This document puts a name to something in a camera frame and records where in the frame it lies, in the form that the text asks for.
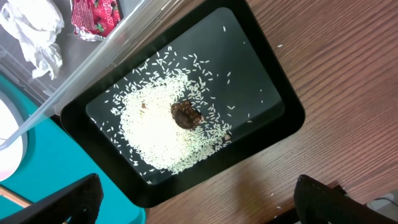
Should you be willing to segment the brown food scrap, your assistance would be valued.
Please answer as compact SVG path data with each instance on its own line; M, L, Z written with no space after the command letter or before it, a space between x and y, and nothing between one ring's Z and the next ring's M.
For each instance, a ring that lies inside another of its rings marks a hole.
M203 119L203 115L192 107L190 100L174 103L170 112L176 124L182 129L195 129Z

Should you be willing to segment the white tissue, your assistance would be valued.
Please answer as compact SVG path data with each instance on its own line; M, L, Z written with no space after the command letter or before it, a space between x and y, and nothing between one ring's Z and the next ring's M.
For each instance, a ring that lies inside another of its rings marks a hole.
M57 78L63 60L55 41L65 23L53 1L7 0L1 8L1 25L19 41L25 60L35 66L33 78L46 74Z

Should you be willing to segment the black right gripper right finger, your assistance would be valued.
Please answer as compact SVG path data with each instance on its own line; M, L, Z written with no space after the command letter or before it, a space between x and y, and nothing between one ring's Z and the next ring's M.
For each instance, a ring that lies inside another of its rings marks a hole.
M397 224L307 175L297 180L294 204L303 224Z

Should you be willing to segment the rice pile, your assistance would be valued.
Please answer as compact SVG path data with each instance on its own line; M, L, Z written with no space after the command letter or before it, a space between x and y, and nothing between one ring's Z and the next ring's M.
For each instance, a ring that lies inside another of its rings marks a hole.
M231 86L233 72L218 72L215 63L197 50L178 49L172 41L105 90L100 105L109 107L114 124L89 109L117 151L134 168L143 167L150 184L154 172L179 174L233 141L231 119L238 106L218 106L210 88L222 78ZM182 129L172 118L171 106L184 100L203 115L195 129Z

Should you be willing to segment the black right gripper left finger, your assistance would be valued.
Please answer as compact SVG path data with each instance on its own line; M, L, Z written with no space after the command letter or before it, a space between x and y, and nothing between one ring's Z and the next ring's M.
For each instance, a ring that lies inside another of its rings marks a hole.
M1 220L2 224L94 224L103 188L98 174L86 177Z

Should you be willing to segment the red snack wrapper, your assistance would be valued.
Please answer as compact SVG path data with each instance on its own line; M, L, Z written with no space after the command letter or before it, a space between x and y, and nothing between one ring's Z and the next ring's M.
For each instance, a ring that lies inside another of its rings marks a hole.
M81 40L104 40L121 21L117 0L71 0L71 23Z

